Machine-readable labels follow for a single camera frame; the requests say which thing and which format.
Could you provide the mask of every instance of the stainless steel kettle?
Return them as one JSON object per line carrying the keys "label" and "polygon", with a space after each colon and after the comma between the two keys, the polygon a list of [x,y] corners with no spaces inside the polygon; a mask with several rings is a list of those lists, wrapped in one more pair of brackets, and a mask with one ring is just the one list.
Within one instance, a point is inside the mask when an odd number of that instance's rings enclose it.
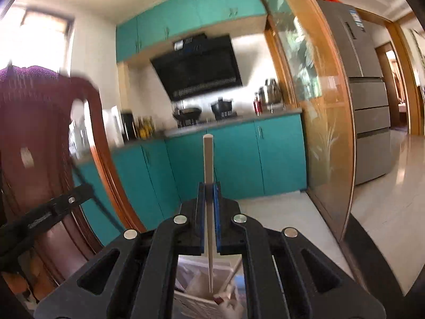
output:
{"label": "stainless steel kettle", "polygon": [[261,103],[270,106],[282,101],[282,93],[275,79],[266,79],[264,86],[258,90]]}

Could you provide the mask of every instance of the black range hood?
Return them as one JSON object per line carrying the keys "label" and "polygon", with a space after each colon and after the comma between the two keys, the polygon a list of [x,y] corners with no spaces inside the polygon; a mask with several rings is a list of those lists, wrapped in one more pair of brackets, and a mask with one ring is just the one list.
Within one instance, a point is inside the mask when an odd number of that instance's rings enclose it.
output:
{"label": "black range hood", "polygon": [[171,101],[242,86],[229,35],[191,37],[151,60]]}

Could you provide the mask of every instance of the refrigerator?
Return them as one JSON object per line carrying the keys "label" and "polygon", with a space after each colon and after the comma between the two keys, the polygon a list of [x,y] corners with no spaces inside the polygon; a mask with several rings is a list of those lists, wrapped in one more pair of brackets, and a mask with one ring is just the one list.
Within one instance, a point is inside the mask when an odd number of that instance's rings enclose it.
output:
{"label": "refrigerator", "polygon": [[353,6],[317,1],[330,26],[351,91],[356,129],[355,184],[388,173],[392,167],[390,112],[372,38]]}

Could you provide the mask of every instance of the tiled floor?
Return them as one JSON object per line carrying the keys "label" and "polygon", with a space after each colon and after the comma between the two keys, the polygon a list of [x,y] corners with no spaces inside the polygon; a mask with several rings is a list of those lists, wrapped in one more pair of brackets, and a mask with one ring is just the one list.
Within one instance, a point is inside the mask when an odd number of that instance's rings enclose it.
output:
{"label": "tiled floor", "polygon": [[425,262],[425,138],[391,131],[391,139],[392,171],[356,186],[351,213],[407,293]]}
{"label": "tiled floor", "polygon": [[286,227],[296,228],[352,277],[336,240],[306,193],[293,192],[238,202],[242,213],[255,218],[266,228],[278,231]]}

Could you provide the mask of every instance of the refrigerator label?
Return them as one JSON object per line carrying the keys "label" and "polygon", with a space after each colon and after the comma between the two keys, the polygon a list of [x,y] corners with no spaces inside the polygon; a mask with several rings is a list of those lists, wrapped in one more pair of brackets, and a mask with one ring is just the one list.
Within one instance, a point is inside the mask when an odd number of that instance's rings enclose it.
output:
{"label": "refrigerator label", "polygon": [[357,12],[355,10],[350,10],[350,14],[354,19],[354,22],[356,23],[356,25],[358,27],[360,27],[362,29],[363,32],[366,32],[365,27],[362,23],[362,19],[360,19],[360,16],[357,14]]}

